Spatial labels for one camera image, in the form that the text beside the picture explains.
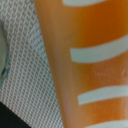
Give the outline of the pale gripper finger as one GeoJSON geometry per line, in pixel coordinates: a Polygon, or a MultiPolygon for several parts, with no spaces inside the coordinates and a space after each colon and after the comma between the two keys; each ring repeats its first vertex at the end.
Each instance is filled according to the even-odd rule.
{"type": "Polygon", "coordinates": [[[7,43],[7,35],[4,29],[4,23],[2,20],[0,20],[0,88],[2,87],[4,80],[8,76],[8,62],[9,46],[7,43]]]}

